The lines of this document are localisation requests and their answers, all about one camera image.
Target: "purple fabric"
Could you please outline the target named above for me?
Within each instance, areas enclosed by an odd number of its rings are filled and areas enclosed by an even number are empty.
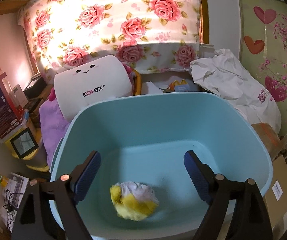
[[[47,163],[50,167],[57,145],[66,134],[70,123],[63,118],[57,99],[52,102],[45,101],[41,105],[39,113],[42,139],[48,155]]]

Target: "white plastic bag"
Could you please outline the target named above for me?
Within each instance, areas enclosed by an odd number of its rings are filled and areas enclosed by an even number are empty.
[[[250,123],[266,122],[278,134],[281,114],[269,94],[261,103],[258,96],[265,89],[242,66],[228,49],[216,50],[213,58],[200,58],[190,63],[193,81],[226,99]]]

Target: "floral curtain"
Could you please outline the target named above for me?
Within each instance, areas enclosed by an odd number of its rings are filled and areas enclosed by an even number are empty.
[[[18,23],[40,73],[115,55],[140,73],[187,71],[199,50],[200,0],[30,0]]]

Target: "black picture frame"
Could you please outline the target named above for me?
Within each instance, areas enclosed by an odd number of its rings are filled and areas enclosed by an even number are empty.
[[[33,146],[32,148],[30,148],[29,150],[27,150],[24,154],[20,154],[19,151],[17,150],[17,148],[16,148],[14,142],[15,142],[15,140],[17,140],[21,135],[23,135],[23,134],[25,134],[25,133],[28,133],[28,134],[29,134],[29,136],[30,136],[30,138],[31,138],[31,140],[32,140],[32,142],[33,142],[33,144],[34,144],[34,146]],[[32,132],[31,132],[31,130],[30,130],[29,127],[26,128],[25,130],[21,131],[20,133],[18,133],[15,137],[11,138],[11,139],[10,139],[10,143],[11,143],[11,145],[12,145],[14,151],[16,152],[17,156],[19,157],[19,159],[22,159],[22,158],[26,157],[27,155],[29,155],[29,154],[32,153],[33,151],[37,150],[38,147],[39,147],[39,145],[38,145],[38,143],[36,142],[36,140],[35,140],[35,138],[34,138],[34,136],[33,136],[33,134],[32,134]]]

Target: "red heart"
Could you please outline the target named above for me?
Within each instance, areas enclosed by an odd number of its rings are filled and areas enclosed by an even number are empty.
[[[262,40],[256,40],[255,42],[253,42],[253,39],[249,36],[245,36],[244,37],[245,40],[245,44],[247,45],[249,51],[256,55],[260,52],[263,51],[264,49],[264,41]]]
[[[261,20],[264,24],[272,23],[277,17],[277,13],[274,9],[268,9],[265,12],[258,6],[253,8],[256,16]]]
[[[276,102],[285,100],[287,98],[287,92],[282,91],[281,88],[273,87],[272,81],[273,79],[271,77],[266,76],[266,78],[264,79],[266,89],[270,92]]]

